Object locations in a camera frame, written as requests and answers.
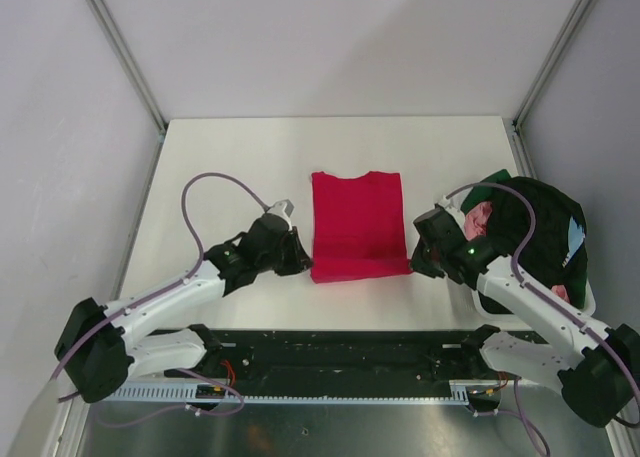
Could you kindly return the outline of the red t shirt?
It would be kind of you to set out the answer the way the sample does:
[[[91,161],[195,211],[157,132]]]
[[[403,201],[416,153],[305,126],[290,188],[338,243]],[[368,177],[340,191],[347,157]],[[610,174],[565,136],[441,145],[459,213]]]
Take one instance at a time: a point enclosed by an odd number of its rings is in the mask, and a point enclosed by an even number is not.
[[[311,279],[316,284],[408,275],[401,176],[368,172],[311,176],[314,210]]]

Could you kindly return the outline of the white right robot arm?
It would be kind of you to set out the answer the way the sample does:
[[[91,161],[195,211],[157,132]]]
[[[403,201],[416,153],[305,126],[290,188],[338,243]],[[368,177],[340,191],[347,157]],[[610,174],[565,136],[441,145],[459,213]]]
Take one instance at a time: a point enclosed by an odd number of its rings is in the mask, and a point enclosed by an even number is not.
[[[616,329],[562,301],[485,236],[467,240],[454,216],[435,206],[417,217],[414,272],[448,278],[496,301],[541,338],[534,344],[497,328],[477,330],[461,365],[473,378],[491,371],[523,377],[559,394],[583,421],[602,428],[639,400],[639,335]]]

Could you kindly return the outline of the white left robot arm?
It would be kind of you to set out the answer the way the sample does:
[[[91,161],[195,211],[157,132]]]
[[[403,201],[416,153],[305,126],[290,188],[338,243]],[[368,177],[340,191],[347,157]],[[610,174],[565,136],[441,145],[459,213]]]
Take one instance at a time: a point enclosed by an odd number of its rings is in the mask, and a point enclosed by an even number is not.
[[[309,270],[298,230],[286,219],[265,213],[246,232],[204,252],[184,277],[146,297],[100,305],[78,303],[54,349],[79,396],[96,403],[126,381],[187,369],[207,377],[221,364],[222,344],[204,324],[172,332],[160,328],[180,312],[221,300],[253,284],[259,274],[280,277]]]

